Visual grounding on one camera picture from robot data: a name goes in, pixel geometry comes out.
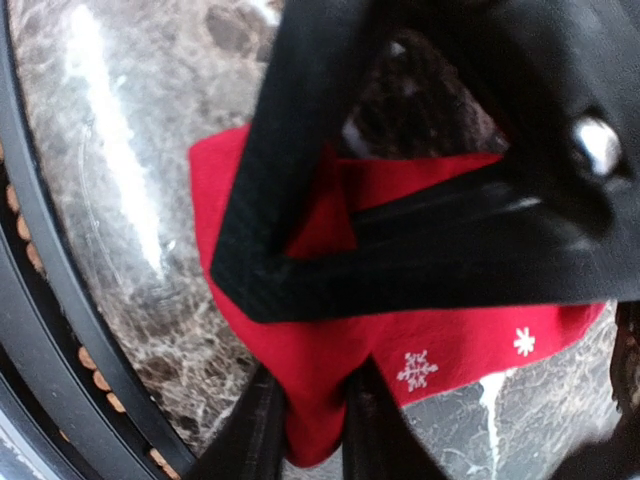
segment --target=snowflake pattern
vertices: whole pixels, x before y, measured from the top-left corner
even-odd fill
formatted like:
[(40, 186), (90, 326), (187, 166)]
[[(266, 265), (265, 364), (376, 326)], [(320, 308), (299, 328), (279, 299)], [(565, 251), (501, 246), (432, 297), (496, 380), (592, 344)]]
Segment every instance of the snowflake pattern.
[(407, 382), (409, 393), (416, 388), (427, 386), (427, 375), (438, 371), (438, 366), (427, 361), (427, 351), (422, 353), (406, 353), (404, 370), (398, 372), (396, 377), (401, 382)]
[(533, 353), (536, 337), (531, 336), (529, 327), (525, 327), (523, 330), (516, 328), (516, 335), (518, 338), (513, 341), (513, 347), (518, 349), (518, 355), (526, 357), (530, 353)]

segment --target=small white snowflake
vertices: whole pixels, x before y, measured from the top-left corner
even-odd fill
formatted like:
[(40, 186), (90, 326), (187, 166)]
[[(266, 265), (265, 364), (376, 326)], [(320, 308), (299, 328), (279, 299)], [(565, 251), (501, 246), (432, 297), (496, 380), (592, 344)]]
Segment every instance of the small white snowflake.
[(427, 351), (406, 353), (404, 370), (398, 372), (397, 379), (409, 384), (409, 392), (427, 386), (427, 375), (438, 371), (438, 366), (427, 361)]
[(518, 349), (518, 355), (524, 355), (526, 357), (533, 352), (536, 337), (530, 335), (529, 327), (525, 327), (524, 330), (516, 328), (516, 335), (518, 335), (518, 338), (513, 341), (513, 347)]

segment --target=gray marble surface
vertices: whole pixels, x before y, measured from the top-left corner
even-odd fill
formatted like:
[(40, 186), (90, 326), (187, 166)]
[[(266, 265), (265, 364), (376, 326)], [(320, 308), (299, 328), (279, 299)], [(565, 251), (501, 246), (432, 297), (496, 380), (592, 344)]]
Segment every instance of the gray marble surface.
[[(200, 452), (230, 412), (253, 360), (203, 279), (186, 152), (250, 118), (282, 2), (9, 4), (42, 174), (75, 260), (150, 394)], [(416, 60), (398, 52), (423, 45), (399, 42), (389, 46), (393, 71)], [(433, 69), (412, 80), (416, 101), (397, 99), (405, 109), (420, 105), (412, 115), (413, 123), (429, 125), (423, 143), (400, 145), (398, 130), (376, 143), (376, 130), (368, 128), (371, 112), (387, 113), (390, 103), (381, 96), (406, 91), (400, 73), (391, 86), (379, 79), (365, 89), (350, 119), (352, 151), (363, 145), (353, 126), (378, 155), (504, 148), (455, 69), (434, 55), (425, 57)], [(448, 80), (439, 81), (438, 71)], [(430, 108), (443, 103), (450, 110)], [(455, 123), (442, 120), (450, 113)], [(452, 137), (456, 131), (464, 132), (461, 142)], [(452, 478), (541, 478), (567, 449), (615, 423), (607, 371), (613, 335), (609, 312), (561, 355), (410, 406), (408, 420)], [(334, 455), (307, 472), (288, 466), (286, 475), (339, 478), (339, 468)]]

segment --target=red cloth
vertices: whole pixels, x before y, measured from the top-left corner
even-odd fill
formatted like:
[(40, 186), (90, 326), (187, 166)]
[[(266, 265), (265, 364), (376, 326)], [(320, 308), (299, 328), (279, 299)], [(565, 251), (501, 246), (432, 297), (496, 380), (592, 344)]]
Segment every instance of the red cloth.
[[(337, 447), (345, 413), (343, 381), (371, 354), (397, 402), (406, 405), (553, 355), (580, 339), (602, 311), (602, 305), (536, 306), (425, 310), (320, 323), (252, 322), (209, 275), (247, 131), (227, 131), (190, 151), (196, 237), (218, 308), (286, 391), (288, 458), (294, 464), (312, 466)], [(289, 254), (309, 257), (354, 248), (350, 212), (498, 160), (489, 154), (345, 160), (327, 152)]]

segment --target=red fabric with snowflake print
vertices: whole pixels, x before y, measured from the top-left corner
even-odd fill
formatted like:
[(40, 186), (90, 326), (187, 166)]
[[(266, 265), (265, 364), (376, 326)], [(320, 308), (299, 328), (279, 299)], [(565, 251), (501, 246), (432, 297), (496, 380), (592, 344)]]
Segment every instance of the red fabric with snowflake print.
[[(481, 377), (539, 361), (580, 339), (602, 305), (387, 313), (316, 323), (261, 325), (248, 319), (209, 276), (248, 128), (203, 140), (190, 151), (196, 237), (202, 268), (231, 328), (284, 387), (288, 458), (299, 466), (338, 446), (345, 378), (373, 355), (400, 405)], [(289, 255), (356, 247), (349, 214), (401, 198), (500, 159), (471, 154), (404, 162), (345, 160), (318, 167), (310, 209)]]

